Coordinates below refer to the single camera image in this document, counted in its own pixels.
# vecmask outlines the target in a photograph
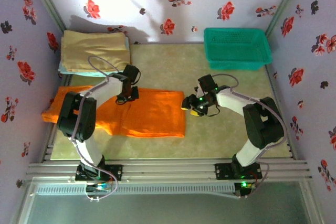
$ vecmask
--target robotic arm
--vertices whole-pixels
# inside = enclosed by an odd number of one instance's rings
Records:
[[[284,130],[278,119],[261,104],[271,108],[280,116],[274,100],[270,97],[252,99],[232,91],[228,86],[218,86],[213,77],[208,74],[199,78],[197,94],[186,97],[182,109],[191,110],[192,115],[204,116],[208,107],[224,107],[242,115],[248,140],[243,148],[233,156],[232,170],[236,178],[241,178],[264,151],[284,136]]]
[[[104,156],[97,148],[94,141],[93,132],[96,125],[96,110],[112,97],[117,96],[117,104],[125,104],[139,98],[138,88],[132,85],[136,84],[136,78],[139,69],[132,65],[127,65],[124,71],[113,73],[109,78],[90,90],[80,93],[68,92],[62,104],[57,127],[64,136],[71,138],[76,121],[78,118],[80,102],[84,98],[79,119],[78,128],[74,141],[81,153],[81,163],[78,167],[79,173],[84,180],[108,180],[109,176],[100,173],[92,165],[102,169],[108,169],[105,165]]]

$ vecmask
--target teal basket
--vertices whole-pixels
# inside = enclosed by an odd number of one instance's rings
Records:
[[[256,28],[206,28],[204,47],[212,69],[258,70],[272,62],[265,33]]]

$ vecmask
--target wall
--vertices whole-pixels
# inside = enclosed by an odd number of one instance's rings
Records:
[[[59,86],[61,33],[40,0],[0,0],[0,6],[0,223],[9,223],[27,166],[42,152],[40,113]]]
[[[67,29],[124,32],[132,43],[203,41],[206,27],[266,30],[281,0],[52,0]]]
[[[290,0],[269,37],[272,82],[324,208],[336,212],[336,0]]]

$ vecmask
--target metal frame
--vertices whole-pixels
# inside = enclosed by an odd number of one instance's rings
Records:
[[[107,161],[106,164],[123,165],[121,183],[240,183],[242,180],[217,180],[215,164],[231,163],[231,159],[134,159]],[[291,158],[263,158],[270,165],[265,181],[288,182],[310,180],[306,161]],[[74,182],[78,161],[47,161],[29,166],[26,180],[33,178],[58,178]],[[265,173],[267,166],[261,164]]]
[[[274,25],[281,15],[286,2],[282,0],[276,15],[274,16],[266,35],[269,35]],[[42,0],[52,19],[61,31],[66,28],[59,16],[52,0]],[[71,82],[71,76],[66,75],[62,79],[62,86],[67,86]],[[74,191],[63,191],[62,188],[83,188],[83,182],[75,182],[75,175],[78,160],[72,161],[51,161],[55,135],[57,128],[55,124],[50,124],[46,136],[47,143],[45,151],[41,154],[40,162],[31,164],[25,178],[24,188],[26,190],[22,205],[19,206],[17,214],[11,223],[26,224],[31,207],[36,194],[41,194],[41,187],[58,186],[59,194],[73,194]],[[270,171],[265,182],[298,182],[303,194],[304,204],[306,204],[307,216],[313,224],[323,224],[321,210],[316,204],[310,181],[312,180],[309,167],[306,161],[295,160],[295,150],[292,151],[291,138],[289,139],[289,151],[292,153],[288,158],[262,158],[265,163],[270,164]],[[230,191],[233,181],[216,180],[214,164],[230,163],[231,159],[129,159],[107,161],[107,164],[123,165],[123,176],[120,181],[120,189],[117,193],[142,193],[152,194],[155,190],[170,188],[163,193],[210,193],[222,194],[223,191]],[[261,165],[263,174],[265,165]]]

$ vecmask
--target orange towel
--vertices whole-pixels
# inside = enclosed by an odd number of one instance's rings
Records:
[[[59,87],[50,108],[43,112],[45,122],[57,123],[67,92],[80,92],[92,86]],[[185,135],[185,112],[181,110],[182,91],[139,88],[139,99],[124,105],[111,98],[100,106],[96,115],[96,128],[110,135],[133,137],[166,137]]]

